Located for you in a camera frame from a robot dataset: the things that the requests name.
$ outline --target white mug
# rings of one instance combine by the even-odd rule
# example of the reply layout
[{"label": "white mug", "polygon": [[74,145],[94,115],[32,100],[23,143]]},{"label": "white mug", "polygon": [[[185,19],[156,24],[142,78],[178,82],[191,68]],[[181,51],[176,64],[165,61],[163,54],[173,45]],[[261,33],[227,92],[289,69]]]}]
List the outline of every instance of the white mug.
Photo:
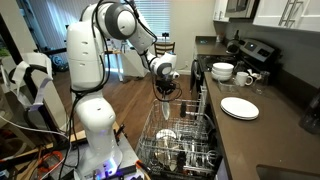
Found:
[{"label": "white mug", "polygon": [[239,86],[251,85],[253,82],[253,78],[246,72],[237,72],[236,81]]}]

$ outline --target dishwasher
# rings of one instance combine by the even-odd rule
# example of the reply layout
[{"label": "dishwasher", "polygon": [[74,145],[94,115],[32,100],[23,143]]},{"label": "dishwasher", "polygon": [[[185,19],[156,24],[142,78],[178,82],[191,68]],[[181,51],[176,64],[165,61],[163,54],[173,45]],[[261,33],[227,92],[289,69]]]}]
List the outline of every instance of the dishwasher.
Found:
[{"label": "dishwasher", "polygon": [[213,179],[221,159],[212,120],[201,113],[205,105],[171,101],[166,120],[161,103],[154,100],[136,148],[139,159],[151,169],[152,179]]}]

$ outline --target white bowl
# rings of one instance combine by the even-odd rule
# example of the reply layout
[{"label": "white bowl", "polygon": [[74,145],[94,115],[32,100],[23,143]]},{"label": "white bowl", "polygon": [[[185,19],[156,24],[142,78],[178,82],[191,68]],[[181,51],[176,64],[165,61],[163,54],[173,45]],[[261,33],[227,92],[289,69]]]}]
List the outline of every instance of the white bowl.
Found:
[{"label": "white bowl", "polygon": [[222,76],[229,76],[232,74],[232,71],[230,72],[224,72],[224,71],[219,71],[219,70],[216,70],[214,68],[211,69],[211,72],[215,73],[216,75],[222,75]]},{"label": "white bowl", "polygon": [[215,80],[228,81],[228,80],[231,78],[232,74],[227,75],[227,76],[223,76],[223,75],[217,75],[217,74],[215,74],[215,73],[213,73],[213,72],[211,71],[211,76],[212,76],[212,78],[215,79]]},{"label": "white bowl", "polygon": [[220,72],[232,72],[233,68],[234,66],[232,64],[224,63],[224,62],[214,63],[212,65],[212,69],[215,69]]}]

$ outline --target microwave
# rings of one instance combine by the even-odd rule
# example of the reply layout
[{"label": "microwave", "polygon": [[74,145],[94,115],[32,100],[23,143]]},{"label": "microwave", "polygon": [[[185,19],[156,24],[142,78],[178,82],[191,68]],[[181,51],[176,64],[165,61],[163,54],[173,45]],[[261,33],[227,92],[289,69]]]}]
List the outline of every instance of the microwave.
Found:
[{"label": "microwave", "polygon": [[229,18],[253,18],[259,0],[228,0],[226,17]]}]

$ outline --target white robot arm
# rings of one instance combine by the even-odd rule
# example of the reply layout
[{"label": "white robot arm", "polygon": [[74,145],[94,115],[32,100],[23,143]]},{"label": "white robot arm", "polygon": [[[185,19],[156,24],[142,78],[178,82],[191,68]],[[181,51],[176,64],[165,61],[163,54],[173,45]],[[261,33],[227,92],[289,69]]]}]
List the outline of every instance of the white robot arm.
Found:
[{"label": "white robot arm", "polygon": [[174,90],[171,81],[179,76],[175,72],[176,55],[166,53],[158,58],[149,52],[153,34],[132,4],[101,0],[88,6],[80,22],[71,24],[67,33],[74,107],[89,143],[75,170],[76,179],[90,179],[93,171],[101,179],[107,178],[116,173],[122,161],[122,153],[112,129],[116,116],[101,92],[106,80],[106,38],[130,41],[140,55],[143,66],[160,79],[157,89],[163,97]]}]

